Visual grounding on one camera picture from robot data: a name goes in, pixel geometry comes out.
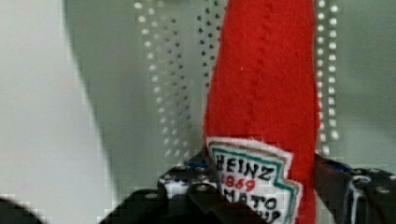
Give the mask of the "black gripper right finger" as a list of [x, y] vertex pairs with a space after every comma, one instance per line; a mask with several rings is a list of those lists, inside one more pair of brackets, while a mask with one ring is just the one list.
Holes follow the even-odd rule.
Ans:
[[316, 155], [314, 179], [335, 224], [396, 224], [395, 174]]

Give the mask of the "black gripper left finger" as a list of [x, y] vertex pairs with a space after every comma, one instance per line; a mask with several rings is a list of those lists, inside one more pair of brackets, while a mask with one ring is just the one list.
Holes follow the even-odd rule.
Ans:
[[157, 201], [188, 209], [211, 209], [223, 203], [219, 176], [207, 147], [158, 178]]

